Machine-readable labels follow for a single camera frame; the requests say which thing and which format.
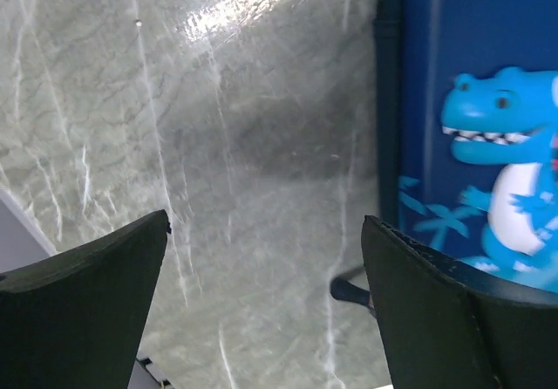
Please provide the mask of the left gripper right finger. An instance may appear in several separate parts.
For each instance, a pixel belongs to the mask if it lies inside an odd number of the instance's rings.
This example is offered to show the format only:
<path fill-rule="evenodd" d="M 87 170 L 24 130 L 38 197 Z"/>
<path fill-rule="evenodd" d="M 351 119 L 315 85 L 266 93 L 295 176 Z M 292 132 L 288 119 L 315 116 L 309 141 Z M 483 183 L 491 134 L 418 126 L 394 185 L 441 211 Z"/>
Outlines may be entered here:
<path fill-rule="evenodd" d="M 555 388 L 557 296 L 487 274 L 377 217 L 362 253 L 396 388 Z"/>

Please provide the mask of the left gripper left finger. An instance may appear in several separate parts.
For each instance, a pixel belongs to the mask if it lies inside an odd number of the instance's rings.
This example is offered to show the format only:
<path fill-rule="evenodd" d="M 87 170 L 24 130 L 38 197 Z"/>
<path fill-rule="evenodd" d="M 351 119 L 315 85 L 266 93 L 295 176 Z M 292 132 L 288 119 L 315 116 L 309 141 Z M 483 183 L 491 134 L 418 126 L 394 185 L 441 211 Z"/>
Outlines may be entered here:
<path fill-rule="evenodd" d="M 1 275 L 3 388 L 126 388 L 166 253 L 167 212 Z"/>

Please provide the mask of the blue dinosaur pencil case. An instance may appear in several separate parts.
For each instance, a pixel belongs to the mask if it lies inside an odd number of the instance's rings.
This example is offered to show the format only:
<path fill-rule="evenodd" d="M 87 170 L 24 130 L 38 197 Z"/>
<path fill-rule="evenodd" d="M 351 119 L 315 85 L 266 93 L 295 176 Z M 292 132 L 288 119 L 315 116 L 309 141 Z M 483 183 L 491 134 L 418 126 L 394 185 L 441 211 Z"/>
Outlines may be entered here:
<path fill-rule="evenodd" d="M 380 215 L 557 289 L 557 0 L 378 0 Z"/>

